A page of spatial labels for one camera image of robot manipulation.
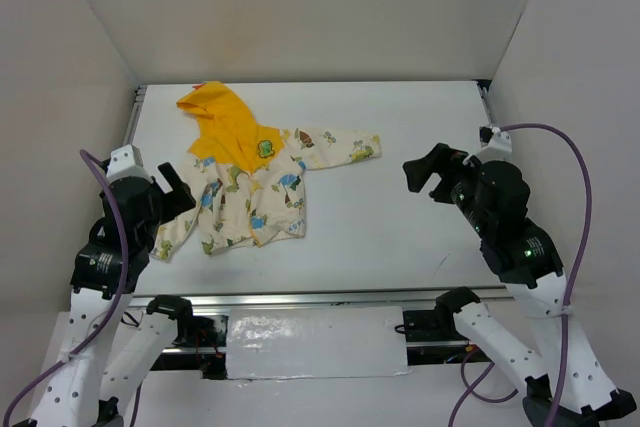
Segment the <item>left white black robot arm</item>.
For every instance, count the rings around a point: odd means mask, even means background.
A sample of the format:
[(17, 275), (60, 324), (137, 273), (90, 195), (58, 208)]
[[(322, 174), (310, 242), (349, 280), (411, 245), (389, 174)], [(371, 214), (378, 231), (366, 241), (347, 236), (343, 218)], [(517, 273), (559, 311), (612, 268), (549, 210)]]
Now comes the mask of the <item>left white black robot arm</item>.
[(160, 165), (165, 192), (141, 163), (81, 154), (101, 187), (103, 216), (75, 258), (71, 308), (56, 362), (33, 380), (46, 387), (25, 426), (133, 425), (142, 384), (170, 343), (182, 346), (196, 333), (190, 301), (158, 295), (124, 349), (113, 343), (150, 260), (160, 225), (195, 205), (189, 187), (169, 163)]

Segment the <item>aluminium front rail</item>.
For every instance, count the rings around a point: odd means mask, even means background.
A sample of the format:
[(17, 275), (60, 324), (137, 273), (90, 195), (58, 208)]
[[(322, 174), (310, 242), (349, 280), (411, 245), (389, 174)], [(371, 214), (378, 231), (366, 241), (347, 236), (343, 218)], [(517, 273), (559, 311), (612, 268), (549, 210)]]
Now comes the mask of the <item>aluminium front rail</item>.
[(303, 308), (373, 304), (415, 304), (433, 302), (453, 287), (428, 289), (386, 289), (273, 294), (183, 295), (200, 310), (233, 308)]

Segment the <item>yellow hooded printed kids jacket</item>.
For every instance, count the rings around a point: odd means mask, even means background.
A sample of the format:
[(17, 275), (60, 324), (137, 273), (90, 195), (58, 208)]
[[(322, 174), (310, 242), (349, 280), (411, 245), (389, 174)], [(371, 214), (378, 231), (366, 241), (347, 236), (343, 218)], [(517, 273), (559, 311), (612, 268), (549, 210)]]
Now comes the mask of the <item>yellow hooded printed kids jacket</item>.
[(367, 132), (262, 125), (220, 82), (195, 86), (177, 106), (199, 127), (178, 169), (196, 205), (160, 226), (151, 255), (163, 262), (192, 232), (198, 233), (207, 256), (227, 248), (302, 238), (305, 172), (367, 161), (382, 153), (379, 137)]

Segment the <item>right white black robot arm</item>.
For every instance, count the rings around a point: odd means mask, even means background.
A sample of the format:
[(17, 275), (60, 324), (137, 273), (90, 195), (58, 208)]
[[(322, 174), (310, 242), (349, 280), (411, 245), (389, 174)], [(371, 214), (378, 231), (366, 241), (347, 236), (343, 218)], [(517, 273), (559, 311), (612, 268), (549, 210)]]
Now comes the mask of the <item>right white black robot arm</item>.
[(443, 143), (405, 162), (403, 171), (414, 193), (439, 176), (430, 197), (456, 206), (474, 228), (482, 257), (517, 302), (536, 346), (527, 347), (494, 320), (467, 287), (437, 298), (437, 331), (477, 345), (512, 382), (533, 426), (598, 426), (633, 413), (633, 395), (604, 372), (563, 302), (564, 268), (551, 237), (527, 216), (530, 188), (521, 171)]

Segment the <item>white foil covered plate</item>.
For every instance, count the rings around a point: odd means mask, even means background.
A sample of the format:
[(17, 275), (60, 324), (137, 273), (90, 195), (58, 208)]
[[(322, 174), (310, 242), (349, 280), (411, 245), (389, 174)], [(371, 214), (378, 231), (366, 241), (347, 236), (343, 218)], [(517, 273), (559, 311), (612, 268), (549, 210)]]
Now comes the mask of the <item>white foil covered plate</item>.
[(236, 309), (226, 335), (230, 379), (394, 377), (409, 372), (395, 306)]

